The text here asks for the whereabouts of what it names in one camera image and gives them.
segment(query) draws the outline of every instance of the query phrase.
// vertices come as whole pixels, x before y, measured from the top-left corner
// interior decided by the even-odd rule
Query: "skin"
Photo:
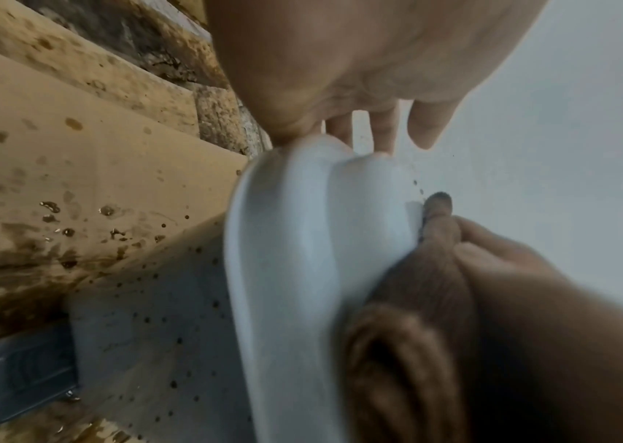
[[[465,96],[516,47],[546,0],[210,0],[214,48],[233,89],[275,145],[319,131],[352,146],[370,113],[391,153],[398,100],[428,149]]]
[[[346,345],[362,442],[623,442],[623,309],[445,193]]]

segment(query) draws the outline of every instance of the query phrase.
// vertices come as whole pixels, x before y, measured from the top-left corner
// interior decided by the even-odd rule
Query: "floor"
[[[623,3],[551,1],[438,144],[423,152],[404,131],[397,157],[426,195],[445,190],[457,214],[623,304]]]

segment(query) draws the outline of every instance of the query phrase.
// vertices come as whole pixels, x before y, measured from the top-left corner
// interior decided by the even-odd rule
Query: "white wall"
[[[431,151],[402,132],[426,195],[449,192],[456,213],[623,303],[623,1],[551,1]]]

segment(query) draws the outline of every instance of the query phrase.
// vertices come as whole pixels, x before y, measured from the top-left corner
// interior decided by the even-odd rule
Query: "gray wall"
[[[623,1],[551,1],[437,146],[402,129],[398,157],[426,195],[449,192],[456,213],[623,303]]]

